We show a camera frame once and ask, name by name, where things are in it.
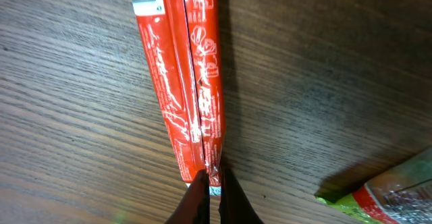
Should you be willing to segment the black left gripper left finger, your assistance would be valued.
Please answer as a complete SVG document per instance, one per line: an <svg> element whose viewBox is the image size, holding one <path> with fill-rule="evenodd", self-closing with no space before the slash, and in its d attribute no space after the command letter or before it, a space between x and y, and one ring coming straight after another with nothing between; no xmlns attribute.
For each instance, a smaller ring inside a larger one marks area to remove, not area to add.
<svg viewBox="0 0 432 224"><path fill-rule="evenodd" d="M210 195L209 176L200 170L173 214L165 224L209 224Z"/></svg>

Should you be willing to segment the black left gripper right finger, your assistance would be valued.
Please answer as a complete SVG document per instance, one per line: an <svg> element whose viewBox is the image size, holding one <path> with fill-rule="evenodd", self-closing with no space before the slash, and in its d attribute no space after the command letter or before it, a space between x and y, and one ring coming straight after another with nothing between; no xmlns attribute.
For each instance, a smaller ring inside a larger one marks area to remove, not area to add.
<svg viewBox="0 0 432 224"><path fill-rule="evenodd" d="M233 171L221 167L221 224L263 224L254 211Z"/></svg>

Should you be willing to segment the green gummy candy bag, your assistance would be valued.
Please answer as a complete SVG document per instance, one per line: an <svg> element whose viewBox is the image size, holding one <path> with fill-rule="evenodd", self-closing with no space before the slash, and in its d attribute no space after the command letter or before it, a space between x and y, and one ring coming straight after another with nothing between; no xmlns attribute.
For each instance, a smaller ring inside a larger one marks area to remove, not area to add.
<svg viewBox="0 0 432 224"><path fill-rule="evenodd" d="M317 200L362 223L431 224L431 149L336 201Z"/></svg>

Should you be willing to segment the red chocolate bar wrapper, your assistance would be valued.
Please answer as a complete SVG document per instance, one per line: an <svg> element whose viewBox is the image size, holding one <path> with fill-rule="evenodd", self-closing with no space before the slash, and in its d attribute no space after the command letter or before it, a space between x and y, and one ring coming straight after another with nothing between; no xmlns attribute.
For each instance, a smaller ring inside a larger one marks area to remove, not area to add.
<svg viewBox="0 0 432 224"><path fill-rule="evenodd" d="M187 186L204 169L221 195L225 137L217 0L132 0L149 71Z"/></svg>

